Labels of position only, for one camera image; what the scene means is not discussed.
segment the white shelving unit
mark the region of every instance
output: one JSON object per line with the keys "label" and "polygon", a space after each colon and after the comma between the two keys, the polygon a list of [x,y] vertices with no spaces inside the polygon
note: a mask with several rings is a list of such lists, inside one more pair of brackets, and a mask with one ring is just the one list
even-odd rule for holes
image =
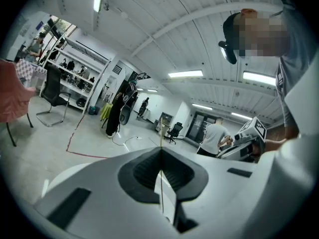
{"label": "white shelving unit", "polygon": [[[47,62],[51,63],[52,65],[68,72],[69,74],[73,75],[73,76],[76,76],[77,78],[87,82],[87,83],[90,83],[92,85],[92,89],[89,93],[85,92],[84,90],[81,90],[79,89],[77,86],[74,86],[70,83],[68,83],[67,81],[64,81],[64,80],[60,80],[60,84],[62,84],[63,86],[67,87],[68,89],[72,90],[72,91],[75,91],[77,93],[79,93],[80,95],[82,95],[85,99],[86,99],[86,103],[85,103],[85,106],[84,107],[79,107],[77,106],[76,104],[76,100],[74,98],[72,98],[72,95],[71,95],[71,98],[70,98],[70,101],[69,101],[69,105],[71,106],[74,106],[80,110],[82,110],[82,114],[84,115],[85,111],[87,110],[87,107],[89,105],[89,101],[90,101],[90,98],[95,90],[95,86],[96,84],[99,82],[104,70],[99,70],[97,67],[94,67],[94,66],[91,66],[89,65],[88,63],[86,63],[85,61],[83,61],[82,59],[79,59],[77,58],[76,56],[70,54],[69,52],[66,52],[64,51],[63,49],[61,48],[57,48],[56,47],[56,44],[60,42],[60,40],[64,38],[67,40],[67,43],[66,45],[71,45],[73,48],[76,48],[77,50],[80,50],[84,55],[87,55],[88,57],[90,58],[93,58],[93,59],[97,59],[102,65],[103,67],[105,68],[105,66],[109,63],[109,61],[106,61],[104,58],[102,58],[101,56],[99,56],[98,54],[94,54],[92,51],[90,51],[89,49],[87,49],[84,45],[80,45],[80,44],[77,44],[75,43],[73,40],[70,40],[69,38],[65,37],[65,36],[61,36],[57,41],[56,43],[54,44],[54,47],[50,50],[45,62],[43,63],[43,67],[46,65]],[[64,68],[63,66],[60,66],[59,64],[57,64],[55,61],[53,60],[50,60],[49,57],[51,55],[51,53],[54,51],[54,50],[58,50],[59,51],[59,54],[57,56],[59,56],[60,54],[64,55],[65,57],[68,57],[74,61],[77,61],[79,64],[82,64],[83,66],[85,66],[88,70],[91,70],[92,72],[95,72],[95,73],[98,73],[99,76],[95,79],[94,83],[93,82],[90,82],[89,80],[77,75],[76,73],[70,71],[70,70],[67,70],[66,68]],[[41,87],[41,91],[40,91],[40,96],[41,96],[41,92],[44,88],[44,82],[42,84],[42,87]],[[62,98],[64,98],[65,100],[68,99],[68,97],[64,94],[61,94],[60,95]]]}

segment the black slot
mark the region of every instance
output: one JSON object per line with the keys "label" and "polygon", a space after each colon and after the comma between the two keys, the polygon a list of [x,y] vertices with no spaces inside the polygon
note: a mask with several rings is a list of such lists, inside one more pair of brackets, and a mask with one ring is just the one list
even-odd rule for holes
{"label": "black slot", "polygon": [[248,172],[248,171],[245,171],[245,170],[240,170],[240,169],[237,169],[237,168],[229,168],[227,170],[227,172],[229,173],[233,173],[233,174],[237,174],[239,176],[243,176],[243,177],[247,177],[249,178],[252,174],[252,172]]}
{"label": "black slot", "polygon": [[52,211],[47,219],[65,230],[90,194],[89,190],[77,188]]}

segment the red line on floor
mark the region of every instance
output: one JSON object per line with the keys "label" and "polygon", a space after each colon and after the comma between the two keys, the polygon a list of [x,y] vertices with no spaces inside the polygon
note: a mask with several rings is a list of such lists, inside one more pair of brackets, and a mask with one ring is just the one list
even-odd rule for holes
{"label": "red line on floor", "polygon": [[[76,126],[76,129],[78,129],[78,126],[80,125],[82,119],[84,118],[84,115],[83,117],[81,118],[80,122],[78,123],[78,125]],[[73,137],[74,133],[72,133],[70,139],[69,139],[69,143],[66,147],[66,152],[69,152],[69,153],[72,153],[72,154],[76,154],[76,155],[80,155],[80,156],[85,156],[85,157],[96,157],[96,158],[104,158],[104,159],[107,159],[107,157],[99,157],[99,156],[91,156],[91,155],[86,155],[86,154],[82,154],[82,153],[77,153],[77,152],[73,152],[73,151],[69,151],[69,147],[70,147],[70,144],[71,144],[71,140],[72,140],[72,137]]]}

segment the man in gray shirt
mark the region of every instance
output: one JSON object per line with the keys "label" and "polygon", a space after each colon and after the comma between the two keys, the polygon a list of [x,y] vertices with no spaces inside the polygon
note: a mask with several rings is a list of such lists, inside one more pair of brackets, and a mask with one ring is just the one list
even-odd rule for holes
{"label": "man in gray shirt", "polygon": [[[316,37],[295,5],[290,0],[282,2],[283,11],[273,15],[281,14],[281,18],[264,18],[254,9],[242,9],[229,16],[223,25],[227,45],[239,56],[280,58],[276,89],[284,114],[285,139],[266,140],[265,152],[276,150],[286,140],[298,136],[298,127],[284,98],[307,70],[318,48]],[[254,146],[253,152],[261,154],[258,146]]]}
{"label": "man in gray shirt", "polygon": [[223,118],[217,118],[215,124],[211,124],[206,128],[203,144],[199,148],[197,154],[216,157],[219,147],[229,139],[229,132],[223,127]]}

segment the black office chair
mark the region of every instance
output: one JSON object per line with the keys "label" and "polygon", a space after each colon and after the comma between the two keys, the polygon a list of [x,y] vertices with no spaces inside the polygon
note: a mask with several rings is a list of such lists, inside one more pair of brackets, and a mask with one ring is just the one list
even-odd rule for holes
{"label": "black office chair", "polygon": [[180,122],[177,122],[177,123],[174,125],[173,129],[172,129],[171,131],[168,131],[168,132],[167,132],[167,133],[170,135],[170,137],[165,136],[165,138],[168,138],[168,139],[169,139],[169,143],[170,143],[171,141],[175,142],[175,141],[174,141],[174,137],[178,137],[178,134],[179,134],[179,132],[180,132],[182,129],[183,129],[183,127],[182,127],[181,123],[180,123]]}
{"label": "black office chair", "polygon": [[[51,106],[50,106],[50,110],[36,114],[36,117],[39,119],[39,121],[41,121],[47,127],[51,127],[55,124],[62,123],[64,121],[66,110],[69,105],[71,94],[67,92],[60,92],[60,79],[61,79],[60,70],[56,66],[48,65],[47,74],[46,74],[46,84],[45,84],[44,90],[41,93],[41,96],[44,99],[46,99],[51,104]],[[68,95],[69,96],[68,100],[65,100],[64,98],[60,97],[60,94]],[[47,124],[38,116],[40,114],[48,114],[51,111],[52,106],[55,107],[55,106],[64,106],[64,105],[66,107],[65,107],[63,118],[53,124]]]}

